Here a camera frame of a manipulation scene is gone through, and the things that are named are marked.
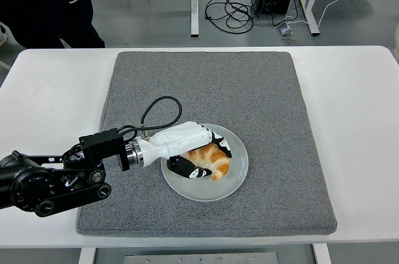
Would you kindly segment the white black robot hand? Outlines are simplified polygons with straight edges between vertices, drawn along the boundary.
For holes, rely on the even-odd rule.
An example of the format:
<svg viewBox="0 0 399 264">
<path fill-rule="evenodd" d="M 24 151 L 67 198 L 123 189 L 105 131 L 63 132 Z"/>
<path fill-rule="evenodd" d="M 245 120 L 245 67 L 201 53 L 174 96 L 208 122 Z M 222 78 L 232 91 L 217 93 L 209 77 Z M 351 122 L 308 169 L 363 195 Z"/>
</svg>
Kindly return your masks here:
<svg viewBox="0 0 399 264">
<path fill-rule="evenodd" d="M 190 179 L 210 176 L 213 181 L 219 180 L 229 171 L 232 158 L 227 140 L 196 122 L 170 127 L 148 140 L 138 137 L 132 147 L 138 167 L 163 158 L 169 170 Z"/>
</svg>

